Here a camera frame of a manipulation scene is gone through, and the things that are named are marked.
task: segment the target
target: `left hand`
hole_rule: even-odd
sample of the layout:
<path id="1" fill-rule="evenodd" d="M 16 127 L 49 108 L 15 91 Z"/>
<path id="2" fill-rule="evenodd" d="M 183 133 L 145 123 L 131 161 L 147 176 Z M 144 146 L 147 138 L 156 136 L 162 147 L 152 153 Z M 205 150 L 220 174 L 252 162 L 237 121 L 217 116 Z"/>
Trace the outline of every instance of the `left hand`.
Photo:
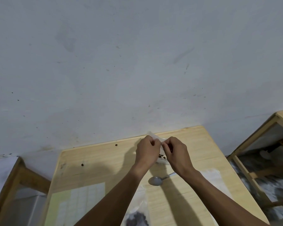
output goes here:
<path id="1" fill-rule="evenodd" d="M 160 146 L 159 139 L 154 140 L 151 136 L 143 138 L 137 145 L 134 165 L 146 173 L 158 159 Z"/>

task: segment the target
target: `spoon handle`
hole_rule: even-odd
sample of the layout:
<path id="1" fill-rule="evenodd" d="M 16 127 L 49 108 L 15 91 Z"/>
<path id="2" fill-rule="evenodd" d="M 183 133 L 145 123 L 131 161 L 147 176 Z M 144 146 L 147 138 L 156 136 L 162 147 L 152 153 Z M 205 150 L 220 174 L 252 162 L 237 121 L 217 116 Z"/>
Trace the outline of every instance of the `spoon handle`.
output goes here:
<path id="1" fill-rule="evenodd" d="M 167 175 L 166 177 L 163 177 L 162 180 L 165 180 L 166 178 L 171 177 L 171 176 L 173 176 L 173 175 L 176 175 L 176 172 L 173 172 L 173 173 Z"/>

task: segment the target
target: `clear plastic bag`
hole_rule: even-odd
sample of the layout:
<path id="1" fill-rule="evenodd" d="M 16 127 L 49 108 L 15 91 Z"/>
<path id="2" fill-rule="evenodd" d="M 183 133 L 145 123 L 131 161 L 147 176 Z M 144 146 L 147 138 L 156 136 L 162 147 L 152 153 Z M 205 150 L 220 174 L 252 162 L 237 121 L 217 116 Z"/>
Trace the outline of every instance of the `clear plastic bag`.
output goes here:
<path id="1" fill-rule="evenodd" d="M 157 135 L 155 135 L 154 133 L 152 132 L 148 132 L 147 133 L 149 136 L 151 136 L 153 139 L 159 139 L 160 142 L 163 142 L 165 141 L 166 139 L 163 139 Z M 162 163 L 162 164 L 166 164 L 166 165 L 170 165 L 170 163 L 168 162 L 168 160 L 166 159 L 166 154 L 164 152 L 164 149 L 163 147 L 161 146 L 160 148 L 160 152 L 159 152 L 159 157 L 156 161 L 157 163 Z"/>
<path id="2" fill-rule="evenodd" d="M 139 185 L 124 216 L 122 226 L 151 226 L 146 189 Z"/>

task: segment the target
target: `right hand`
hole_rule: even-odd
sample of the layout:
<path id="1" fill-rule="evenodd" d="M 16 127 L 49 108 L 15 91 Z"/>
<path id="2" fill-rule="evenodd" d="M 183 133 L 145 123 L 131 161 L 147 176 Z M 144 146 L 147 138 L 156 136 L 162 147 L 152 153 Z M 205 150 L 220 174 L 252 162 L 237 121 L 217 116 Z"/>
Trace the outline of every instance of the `right hand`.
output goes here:
<path id="1" fill-rule="evenodd" d="M 170 137 L 161 144 L 172 169 L 180 177 L 184 177 L 196 171 L 192 165 L 186 145 L 179 139 Z"/>

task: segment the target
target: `wooden frame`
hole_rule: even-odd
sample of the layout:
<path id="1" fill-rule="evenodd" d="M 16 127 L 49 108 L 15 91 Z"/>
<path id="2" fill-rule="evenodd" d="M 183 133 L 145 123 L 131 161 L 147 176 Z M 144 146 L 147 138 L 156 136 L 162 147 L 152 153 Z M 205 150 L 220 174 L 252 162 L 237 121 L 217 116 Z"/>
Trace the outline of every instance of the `wooden frame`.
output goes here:
<path id="1" fill-rule="evenodd" d="M 50 181 L 28 169 L 22 158 L 18 157 L 0 192 L 0 222 L 13 200 L 19 184 L 48 194 Z"/>
<path id="2" fill-rule="evenodd" d="M 271 127 L 275 124 L 279 124 L 283 127 L 283 110 L 276 112 L 273 114 L 263 125 L 261 125 L 250 137 L 248 137 L 242 144 L 240 144 L 232 154 L 230 154 L 227 159 L 234 160 L 237 166 L 240 168 L 242 173 L 245 175 L 250 184 L 254 187 L 254 189 L 258 192 L 260 197 L 263 200 L 262 208 L 270 208 L 275 206 L 283 205 L 282 201 L 271 202 L 267 195 L 264 193 L 262 188 L 255 181 L 256 178 L 264 177 L 267 175 L 275 175 L 279 173 L 283 173 L 283 165 L 278 167 L 267 168 L 261 171 L 248 172 L 242 162 L 238 159 L 237 155 L 244 151 L 247 147 L 249 147 L 252 143 L 254 143 L 260 136 L 262 136 L 265 132 L 267 132 Z"/>

